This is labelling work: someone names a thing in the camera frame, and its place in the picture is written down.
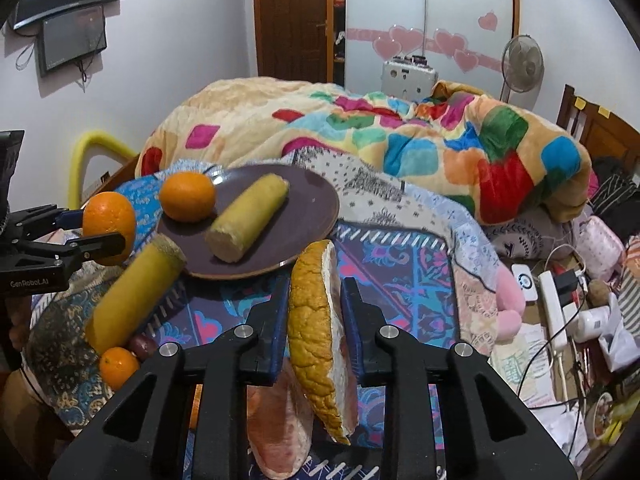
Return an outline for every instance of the striped cloth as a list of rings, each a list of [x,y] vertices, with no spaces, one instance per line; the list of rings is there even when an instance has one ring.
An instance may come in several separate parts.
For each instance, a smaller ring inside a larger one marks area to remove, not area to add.
[[[640,338],[640,235],[629,240],[618,304],[625,328]]]
[[[611,175],[589,200],[594,215],[604,215],[612,207],[631,198],[636,191],[638,186],[628,176]]]

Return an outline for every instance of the wooden headboard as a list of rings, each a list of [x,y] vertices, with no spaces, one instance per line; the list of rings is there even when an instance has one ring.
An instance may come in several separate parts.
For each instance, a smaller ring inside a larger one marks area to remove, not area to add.
[[[577,96],[572,86],[564,86],[556,124],[572,136],[579,136],[591,158],[614,156],[631,174],[640,165],[638,131],[606,108]]]

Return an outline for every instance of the colorful quilt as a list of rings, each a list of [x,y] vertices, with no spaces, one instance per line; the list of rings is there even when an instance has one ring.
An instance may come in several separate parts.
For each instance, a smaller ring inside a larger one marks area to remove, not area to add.
[[[511,221],[540,204],[565,222],[587,200],[591,160],[562,128],[447,82],[417,104],[333,84],[218,81],[158,126],[136,175],[181,158],[238,166],[303,146],[358,155],[376,170],[459,202],[480,224]]]

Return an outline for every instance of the yellow corn cob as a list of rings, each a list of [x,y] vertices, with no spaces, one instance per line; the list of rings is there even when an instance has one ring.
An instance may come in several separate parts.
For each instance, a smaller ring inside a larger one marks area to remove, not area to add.
[[[84,328],[98,355],[124,346],[174,283],[186,263],[180,248],[156,235],[107,291]]]
[[[273,173],[245,189],[205,234],[213,255],[227,263],[240,260],[282,206],[288,192],[289,183]]]

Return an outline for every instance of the yellow foam pipe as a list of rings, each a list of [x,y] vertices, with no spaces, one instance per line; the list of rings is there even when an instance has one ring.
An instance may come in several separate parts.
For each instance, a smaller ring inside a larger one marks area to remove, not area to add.
[[[137,154],[126,144],[110,136],[103,130],[92,130],[82,134],[71,155],[71,164],[69,172],[69,191],[67,198],[67,207],[69,209],[80,209],[80,197],[82,194],[82,161],[86,154],[86,150],[90,146],[102,146],[110,150],[110,152],[121,156],[125,160],[135,157]]]

